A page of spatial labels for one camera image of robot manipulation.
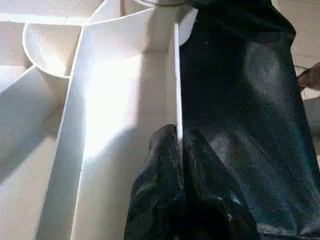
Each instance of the white partition wall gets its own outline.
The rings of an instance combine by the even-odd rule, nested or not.
[[[192,25],[140,0],[0,9],[0,239],[122,239],[152,133],[174,124],[182,138]]]

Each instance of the curved white panel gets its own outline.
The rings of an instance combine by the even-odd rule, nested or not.
[[[37,68],[64,78],[70,75],[80,32],[80,26],[27,23],[22,44]]]
[[[84,24],[103,0],[1,0],[0,20],[39,24]]]
[[[123,238],[151,134],[165,124],[181,134],[176,11],[84,27],[38,239]]]

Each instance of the white plastic compartment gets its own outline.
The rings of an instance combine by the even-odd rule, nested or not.
[[[103,0],[1,0],[0,21],[82,25]]]
[[[122,239],[152,133],[181,138],[178,9],[163,10],[84,27],[37,239]]]
[[[35,66],[0,93],[0,239],[34,239],[62,105]]]

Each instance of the white edge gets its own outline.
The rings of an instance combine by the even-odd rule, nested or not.
[[[181,96],[181,77],[180,77],[180,52],[179,52],[179,24],[173,26],[174,41],[174,71],[176,77],[176,136],[180,151],[180,159],[183,159],[183,119],[182,119],[182,96]]]

